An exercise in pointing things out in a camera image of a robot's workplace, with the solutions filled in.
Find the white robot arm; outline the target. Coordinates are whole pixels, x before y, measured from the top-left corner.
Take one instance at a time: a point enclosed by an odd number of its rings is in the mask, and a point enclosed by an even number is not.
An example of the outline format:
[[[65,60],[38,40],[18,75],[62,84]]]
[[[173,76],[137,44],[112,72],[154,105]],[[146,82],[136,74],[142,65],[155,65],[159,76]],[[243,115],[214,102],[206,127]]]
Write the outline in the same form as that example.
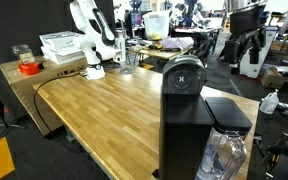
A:
[[[117,56],[115,35],[94,0],[73,0],[70,11],[77,29],[83,32],[74,37],[74,44],[86,57],[85,77],[101,79],[105,76],[102,61]]]

